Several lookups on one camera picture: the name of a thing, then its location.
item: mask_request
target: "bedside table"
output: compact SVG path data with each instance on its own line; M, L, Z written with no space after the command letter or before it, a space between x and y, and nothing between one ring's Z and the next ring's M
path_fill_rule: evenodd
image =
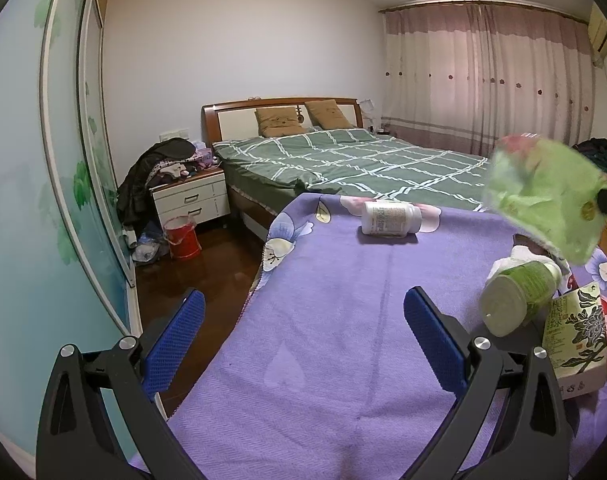
M188 215L196 223L230 213L224 170L204 170L184 180L151 190L162 225L175 216Z

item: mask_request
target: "pink curtain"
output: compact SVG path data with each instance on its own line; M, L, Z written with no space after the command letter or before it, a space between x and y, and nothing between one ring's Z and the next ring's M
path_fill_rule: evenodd
M589 137L594 79L587 25L553 12L435 4L386 13L382 123L429 148L486 156L497 139Z

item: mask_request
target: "green plaid duvet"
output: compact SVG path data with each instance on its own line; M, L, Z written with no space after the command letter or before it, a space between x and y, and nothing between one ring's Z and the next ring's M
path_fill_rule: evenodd
M302 192L481 209L488 160L362 129L215 144L227 183L281 211Z

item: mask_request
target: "pillow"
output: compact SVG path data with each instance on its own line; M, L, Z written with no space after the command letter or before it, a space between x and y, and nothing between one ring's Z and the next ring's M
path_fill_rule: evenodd
M335 130L337 128L354 128L348 122L346 116L341 113L334 99L327 101L308 101L305 103L310 115L323 127L324 130Z
M286 135L307 134L308 130L299 126L278 126L274 128L266 128L261 135L264 137L283 137Z
M260 134L264 137L282 137L305 133L305 128L299 124L297 109L294 106L257 108L255 115L260 126Z

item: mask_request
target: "blue gripper pad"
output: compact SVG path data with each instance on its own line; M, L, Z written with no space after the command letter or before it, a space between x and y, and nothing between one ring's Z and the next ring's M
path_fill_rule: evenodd
M411 288L403 314L441 387L459 399L468 388L464 355L421 294Z
M142 387L152 400L157 392L164 392L180 367L206 314L206 300L198 290L193 290L152 347L144 363Z

